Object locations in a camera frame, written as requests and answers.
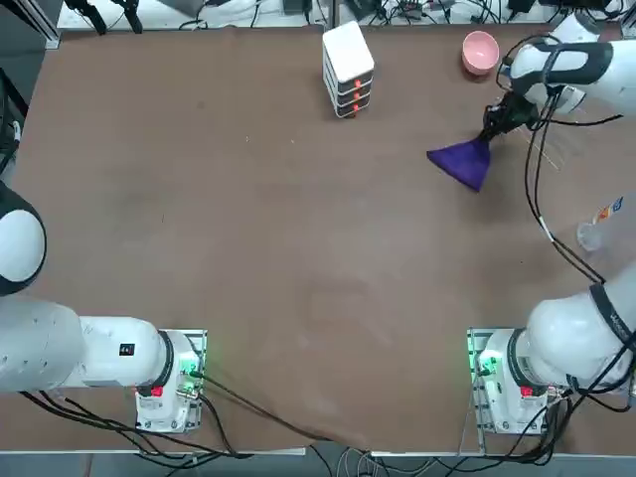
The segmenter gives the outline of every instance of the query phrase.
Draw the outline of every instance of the black cable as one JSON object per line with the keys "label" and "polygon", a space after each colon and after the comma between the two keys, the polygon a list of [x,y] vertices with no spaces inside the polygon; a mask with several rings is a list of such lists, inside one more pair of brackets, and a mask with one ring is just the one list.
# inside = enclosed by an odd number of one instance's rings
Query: black cable
{"label": "black cable", "polygon": [[439,25],[435,19],[433,17],[431,17],[430,15],[428,15],[426,12],[421,12],[422,16],[426,17],[428,20],[430,20],[431,22],[433,22],[435,25]]}
{"label": "black cable", "polygon": [[201,20],[199,17],[201,16],[201,12],[203,12],[203,9],[212,5],[212,1],[214,0],[207,0],[204,1],[201,6],[199,7],[199,10],[197,10],[197,15],[195,15],[195,19],[194,20],[189,20],[187,22],[182,23],[181,25],[179,25],[179,30],[183,30],[184,27],[189,27],[190,25],[195,25],[195,29],[199,28],[199,25],[201,23],[205,24],[205,27],[203,27],[204,30],[208,29],[208,22],[206,22],[205,20]]}
{"label": "black cable", "polygon": [[[543,216],[541,214],[541,210],[538,206],[538,189],[539,189],[539,178],[541,173],[541,164],[544,157],[544,148],[546,144],[546,137],[548,132],[548,125],[552,119],[552,115],[554,114],[557,108],[558,95],[553,95],[546,102],[544,108],[540,113],[540,119],[538,121],[538,126],[531,127],[533,131],[530,144],[528,147],[528,153],[526,155],[526,165],[525,165],[525,192],[526,192],[526,200],[528,202],[528,206],[533,214],[533,217],[537,221],[537,223],[541,226],[542,229],[546,233],[548,231],[545,228],[545,222],[543,220]],[[542,136],[541,147],[539,148],[539,158],[537,160],[537,170],[535,173],[535,201],[530,197],[530,161],[532,158],[532,153],[534,152],[535,140],[537,138],[538,131],[543,128],[544,134]],[[577,253],[575,253],[569,246],[563,243],[558,237],[556,237],[552,232],[550,232],[551,244],[555,248],[555,250],[567,261],[572,267],[578,270],[581,274],[583,274],[587,279],[592,282],[601,282],[604,283],[605,279],[603,276],[598,273],[591,265],[589,265],[585,260],[583,260]]]}
{"label": "black cable", "polygon": [[320,16],[322,17],[322,21],[325,23],[325,25],[327,25],[327,17],[325,17],[325,13],[322,11],[322,5],[320,3],[320,0],[316,0],[316,6],[318,7],[318,10],[320,10]]}
{"label": "black cable", "polygon": [[556,7],[556,11],[555,13],[550,17],[549,20],[546,21],[546,23],[551,23],[553,19],[555,19],[557,17],[557,15],[561,12],[562,10],[562,2],[558,2],[558,6]]}
{"label": "black cable", "polygon": [[79,410],[81,410],[80,412],[74,411],[72,409],[69,409],[68,407],[65,407],[61,404],[59,404],[58,402],[55,402],[47,393],[45,393],[44,391],[40,392],[40,395],[53,407],[55,407],[56,409],[58,409],[61,412],[66,412],[68,414],[72,414],[72,415],[76,415],[76,416],[80,416],[80,417],[91,417],[95,420],[98,420],[102,423],[105,424],[114,424],[111,426],[110,430],[113,430],[114,432],[118,433],[119,435],[121,435],[123,438],[125,438],[128,442],[130,442],[132,445],[134,445],[135,447],[137,447],[137,449],[139,449],[140,452],[147,454],[147,455],[153,455],[153,456],[161,456],[164,457],[166,459],[182,459],[183,457],[178,457],[178,456],[172,456],[172,455],[168,455],[162,451],[160,451],[153,443],[152,441],[150,441],[150,439],[148,439],[145,435],[143,434],[137,434],[136,432],[134,432],[135,435],[137,435],[138,437],[142,438],[153,450],[152,451],[148,451],[146,450],[141,444],[139,444],[136,440],[134,440],[132,437],[130,437],[128,434],[126,434],[123,430],[119,430],[117,428],[118,425],[123,425],[121,424],[121,422],[116,421],[116,420],[110,420],[110,419],[103,419],[101,417],[99,417],[98,415],[90,412],[88,409],[86,409],[85,407],[79,405],[77,402],[68,399],[68,402],[72,405],[74,405],[75,407],[77,407]]}
{"label": "black cable", "polygon": [[629,404],[629,394],[628,394],[628,397],[627,397],[628,403],[625,404],[623,407],[614,407],[613,405],[610,405],[607,402],[603,402],[598,397],[595,397],[595,396],[592,396],[592,395],[587,395],[587,398],[593,400],[594,402],[596,402],[601,407],[605,407],[607,410],[611,410],[612,412],[627,412],[628,410],[630,410],[632,408],[632,406]]}
{"label": "black cable", "polygon": [[217,387],[220,390],[224,391],[225,393],[227,393],[228,395],[232,396],[233,398],[238,399],[239,401],[241,401],[244,404],[247,404],[249,407],[251,407],[253,410],[256,411],[256,413],[260,414],[261,416],[267,417],[268,419],[273,420],[274,422],[282,425],[283,427],[286,427],[287,429],[289,429],[289,430],[291,430],[293,432],[296,432],[299,435],[302,435],[303,437],[307,437],[308,439],[314,439],[314,440],[331,440],[331,439],[328,439],[327,437],[323,437],[322,435],[315,434],[313,432],[301,429],[300,427],[297,427],[294,424],[291,424],[290,422],[287,422],[286,420],[278,417],[276,414],[273,414],[273,413],[269,412],[268,410],[260,407],[259,405],[254,404],[249,399],[239,395],[238,393],[235,393],[234,391],[232,391],[228,387],[222,385],[221,383],[219,383],[216,380],[213,380],[209,376],[206,376],[206,375],[204,375],[202,373],[199,373],[199,372],[196,372],[196,371],[191,372],[190,376],[192,376],[193,378],[199,378],[199,379],[207,381],[208,383],[214,385],[215,387]]}
{"label": "black cable", "polygon": [[444,18],[446,19],[446,23],[450,25],[450,10],[446,9],[444,5],[444,0],[437,0],[439,2],[439,6],[441,7],[441,11],[444,12]]}
{"label": "black cable", "polygon": [[376,7],[376,14],[374,15],[374,17],[371,19],[371,22],[369,22],[368,26],[373,25],[373,23],[376,21],[377,18],[379,18],[380,20],[387,20],[387,4],[389,3],[389,0],[385,0],[385,3],[383,3],[380,7]]}
{"label": "black cable", "polygon": [[258,8],[260,8],[260,2],[256,0],[256,8],[254,8],[254,16],[251,17],[251,23],[249,24],[250,28],[254,28],[254,23],[256,23],[256,17],[258,16]]}
{"label": "black cable", "polygon": [[598,126],[600,124],[605,124],[606,122],[615,121],[616,119],[620,119],[621,117],[623,117],[622,114],[614,114],[613,116],[609,116],[604,119],[599,119],[597,121],[590,121],[590,122],[561,121],[560,119],[551,119],[550,122],[553,122],[554,124],[562,124],[564,126],[588,127],[588,126]]}
{"label": "black cable", "polygon": [[[62,418],[65,418],[67,420],[72,420],[74,422],[79,422],[79,423],[82,423],[82,424],[86,424],[86,425],[89,425],[91,427],[95,427],[95,428],[98,428],[98,429],[113,430],[112,428],[114,427],[114,424],[107,424],[105,422],[110,422],[110,421],[114,422],[114,419],[104,419],[103,417],[101,417],[99,419],[99,422],[95,422],[94,418],[79,417],[79,416],[76,416],[76,415],[72,415],[72,414],[60,411],[60,410],[54,408],[53,406],[50,406],[50,405],[45,404],[44,402],[41,402],[39,399],[37,399],[36,397],[32,396],[30,393],[21,392],[20,395],[22,395],[24,398],[26,398],[29,401],[31,401],[36,406],[42,408],[43,410],[45,410],[45,411],[47,411],[47,412],[49,412],[51,414],[56,415],[58,417],[62,417]],[[211,453],[211,454],[227,455],[227,454],[223,454],[221,452],[218,452],[218,451],[216,451],[216,450],[214,450],[214,449],[212,449],[210,447],[207,447],[205,445],[196,444],[194,442],[188,442],[186,440],[178,439],[176,437],[173,437],[171,435],[164,434],[164,433],[161,433],[161,432],[155,432],[155,431],[146,430],[146,429],[139,429],[139,428],[136,428],[136,427],[130,427],[128,425],[121,424],[121,423],[119,423],[117,425],[117,428],[119,430],[124,430],[124,431],[127,431],[127,432],[134,432],[136,434],[152,435],[152,436],[158,437],[160,439],[169,440],[170,442],[174,442],[176,444],[181,444],[181,445],[184,445],[186,447],[192,447],[192,448],[195,448],[195,449],[203,450],[203,451]]]}
{"label": "black cable", "polygon": [[602,7],[602,12],[605,14],[606,20],[614,20],[620,17],[623,13],[626,13],[626,10],[623,10],[624,8],[625,1],[620,0],[620,7],[618,8],[618,10],[616,10],[615,12],[608,12],[606,7]]}
{"label": "black cable", "polygon": [[634,365],[636,365],[636,359],[632,359],[629,367],[627,368],[627,371],[625,372],[625,374],[620,380],[616,381],[615,383],[612,383],[609,386],[606,386],[603,389],[589,390],[589,389],[581,388],[578,385],[578,380],[574,377],[570,379],[570,387],[573,388],[580,395],[582,395],[583,393],[588,393],[591,395],[605,395],[607,393],[611,393],[612,391],[616,391],[618,388],[620,388],[625,383],[627,383],[627,381],[629,381],[629,379],[632,376],[632,370],[634,369]]}
{"label": "black cable", "polygon": [[446,472],[445,476],[448,477],[449,475],[451,475],[453,472],[461,472],[464,474],[471,474],[473,472],[481,472],[482,470],[487,470],[487,469],[492,469],[494,467],[498,467],[501,464],[504,463],[504,461],[500,461],[500,462],[495,462],[494,464],[488,464],[488,465],[484,465],[483,467],[478,467],[476,469],[460,469],[459,466],[461,464],[463,464],[464,462],[466,462],[469,457],[464,457],[463,459],[461,459],[459,462],[457,462],[454,466],[449,466],[448,464],[445,464],[444,462],[442,462],[438,457],[433,457],[435,459],[435,462],[437,462],[439,465],[441,465],[442,467],[446,467],[446,469],[448,469],[448,472]]}
{"label": "black cable", "polygon": [[499,81],[499,77],[501,76],[501,70],[504,67],[504,65],[508,65],[511,61],[510,56],[512,55],[512,53],[517,50],[519,47],[521,47],[523,44],[529,42],[530,40],[537,40],[539,38],[550,38],[551,40],[557,42],[557,43],[562,43],[561,40],[559,40],[557,37],[555,37],[554,35],[551,35],[549,33],[538,33],[538,34],[534,34],[534,35],[529,35],[526,38],[523,38],[522,40],[520,40],[519,42],[517,42],[510,50],[508,50],[508,53],[506,53],[506,55],[504,55],[504,57],[502,58],[502,61],[499,63],[499,67],[497,68],[497,74],[495,75],[495,83],[497,84],[497,86],[499,88],[501,88],[504,91],[507,91],[508,89],[506,87],[504,87],[500,81]]}
{"label": "black cable", "polygon": [[[76,411],[73,411],[72,409],[69,409],[57,402],[55,402],[53,399],[51,399],[49,397],[49,395],[47,395],[45,392],[40,392],[40,394],[43,396],[43,398],[45,398],[46,401],[48,401],[53,407],[57,408],[58,410],[67,413],[67,414],[71,414],[71,415],[82,415]],[[114,419],[104,419],[100,416],[98,416],[97,414],[90,412],[88,409],[86,409],[85,407],[83,407],[82,405],[80,405],[79,403],[75,402],[72,399],[66,398],[65,399],[68,403],[76,406],[78,409],[80,409],[83,412],[83,415],[85,416],[89,416],[92,417],[102,423],[110,423],[110,424],[117,424],[117,425],[121,425],[121,426],[125,426],[125,424],[121,424],[121,422],[114,420]],[[187,457],[187,454],[184,454],[182,456],[173,456],[173,455],[168,455],[162,451],[160,451],[143,433],[137,432],[138,429],[134,429],[134,430],[127,430],[128,432],[132,432],[135,435],[141,437],[142,439],[144,439],[146,441],[146,443],[152,447],[154,449],[155,452],[149,452],[147,451],[145,448],[143,448],[143,446],[141,446],[138,442],[136,442],[132,437],[129,437],[128,435],[126,435],[122,430],[118,430],[116,429],[114,426],[110,426],[110,430],[114,430],[115,432],[117,432],[118,434],[120,434],[121,436],[123,436],[124,438],[126,438],[129,442],[131,442],[135,447],[137,447],[140,450],[140,454],[134,454],[136,457],[142,459],[142,460],[146,460],[148,462],[152,462],[153,464],[157,464],[161,467],[167,467],[170,469],[173,469],[173,472],[177,472],[179,470],[184,470],[184,469],[193,469],[196,467],[199,467],[201,465],[207,464],[208,462],[210,462],[211,460],[217,459],[219,457],[221,457],[222,453],[219,452],[214,452],[214,453],[207,453],[201,460],[199,460],[198,462],[191,462],[191,461],[186,461],[182,464],[169,464],[167,462],[162,462],[159,460],[155,460],[152,457],[156,457],[156,456],[161,456],[165,459],[169,459],[169,460],[183,460],[185,457]],[[240,458],[248,458],[248,455],[242,455]]]}
{"label": "black cable", "polygon": [[331,470],[331,466],[329,465],[329,462],[327,462],[327,459],[325,459],[325,458],[323,457],[323,455],[322,455],[320,452],[318,452],[318,449],[316,448],[316,446],[315,446],[315,445],[311,444],[309,447],[310,447],[310,448],[311,448],[314,452],[316,452],[316,455],[318,456],[318,458],[319,458],[320,460],[322,460],[322,463],[323,463],[323,464],[325,464],[325,467],[327,467],[327,470],[329,471],[329,477],[334,477],[334,473],[332,472],[332,470]]}
{"label": "black cable", "polygon": [[226,431],[223,429],[223,425],[221,423],[221,418],[219,417],[219,413],[217,412],[216,408],[213,406],[212,402],[203,395],[199,395],[199,400],[208,408],[208,410],[210,411],[210,414],[214,418],[215,423],[217,424],[217,428],[219,429],[219,435],[221,436],[221,441],[223,442],[223,445],[226,447],[226,449],[231,455],[238,455],[238,453],[235,451],[235,449],[230,444],[230,441],[228,440],[228,435],[226,434]]}
{"label": "black cable", "polygon": [[484,22],[483,15],[485,12],[488,12],[488,14],[492,17],[493,22],[501,23],[501,21],[497,20],[495,13],[490,8],[488,8],[488,5],[486,5],[486,0],[482,0],[482,2],[477,2],[475,0],[464,0],[464,1],[468,3],[472,3],[473,5],[477,5],[478,7],[481,7],[482,11],[481,11],[481,16],[479,17],[480,23]]}

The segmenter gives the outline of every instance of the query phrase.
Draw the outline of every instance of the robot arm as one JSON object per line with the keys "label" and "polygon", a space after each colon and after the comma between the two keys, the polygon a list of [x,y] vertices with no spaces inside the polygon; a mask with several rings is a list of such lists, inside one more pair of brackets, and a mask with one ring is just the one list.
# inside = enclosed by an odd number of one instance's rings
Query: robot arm
{"label": "robot arm", "polygon": [[[556,112],[574,110],[589,95],[618,112],[636,114],[636,41],[596,43],[598,36],[588,19],[574,14],[550,37],[524,45],[510,64],[512,90],[486,110],[485,137],[534,123],[557,88]],[[550,388],[590,386],[636,330],[635,289],[632,264],[604,285],[539,303],[525,329],[495,331],[478,364],[492,429],[519,433],[548,403]],[[636,347],[628,350],[600,388],[614,388],[629,377]]]}
{"label": "robot arm", "polygon": [[543,105],[548,87],[563,86],[556,112],[575,109],[586,94],[623,114],[636,114],[636,40],[595,43],[599,32],[591,19],[573,14],[551,38],[524,45],[510,68],[514,93]]}
{"label": "robot arm", "polygon": [[196,401],[205,332],[157,330],[131,317],[81,316],[57,303],[14,295],[47,251],[35,209],[0,181],[0,393],[135,387],[137,425],[158,432],[199,426]]}

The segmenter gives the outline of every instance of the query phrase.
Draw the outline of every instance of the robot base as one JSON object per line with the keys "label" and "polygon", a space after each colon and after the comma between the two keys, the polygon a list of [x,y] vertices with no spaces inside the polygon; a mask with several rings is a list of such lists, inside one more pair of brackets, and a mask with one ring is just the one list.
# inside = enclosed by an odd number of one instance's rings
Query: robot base
{"label": "robot base", "polygon": [[206,330],[163,330],[174,348],[172,371],[163,388],[150,396],[135,393],[136,426],[153,432],[187,432],[201,425],[201,380],[188,375],[203,373],[206,364]]}
{"label": "robot base", "polygon": [[[479,443],[485,451],[484,432],[520,434],[548,402],[548,393],[529,396],[510,374],[506,349],[513,329],[476,329],[467,333],[473,403]],[[540,415],[526,434],[546,430]]]}

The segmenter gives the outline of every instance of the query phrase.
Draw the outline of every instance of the brown mat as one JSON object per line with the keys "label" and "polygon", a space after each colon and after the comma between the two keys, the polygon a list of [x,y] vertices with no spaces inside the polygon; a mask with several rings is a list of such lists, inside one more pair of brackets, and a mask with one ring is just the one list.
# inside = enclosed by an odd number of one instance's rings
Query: brown mat
{"label": "brown mat", "polygon": [[[328,102],[316,30],[67,37],[47,54],[15,182],[49,232],[29,293],[83,314],[207,328],[215,376],[315,432],[455,452],[466,329],[523,325],[538,301],[585,286],[526,206],[527,133],[496,145],[479,195],[425,157],[474,135],[501,95],[459,68],[469,29],[368,32],[377,73],[354,120]],[[536,28],[490,30],[504,49]],[[633,187],[630,132],[627,120],[554,128],[559,170],[547,164],[542,191],[554,229]],[[124,395],[76,394],[132,422]],[[215,400],[237,448],[306,443]],[[2,449],[127,448],[20,397],[0,409]],[[561,451],[634,454],[634,424],[586,406]],[[476,450],[473,425],[464,450]],[[193,438],[219,444],[208,422]]]}

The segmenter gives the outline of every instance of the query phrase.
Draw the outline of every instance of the purple towel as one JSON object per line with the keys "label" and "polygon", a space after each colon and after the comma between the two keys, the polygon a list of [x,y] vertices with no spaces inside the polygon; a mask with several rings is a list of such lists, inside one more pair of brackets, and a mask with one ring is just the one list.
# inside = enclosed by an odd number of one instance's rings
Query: purple towel
{"label": "purple towel", "polygon": [[490,147],[479,138],[426,152],[428,159],[451,177],[479,192],[488,167]]}

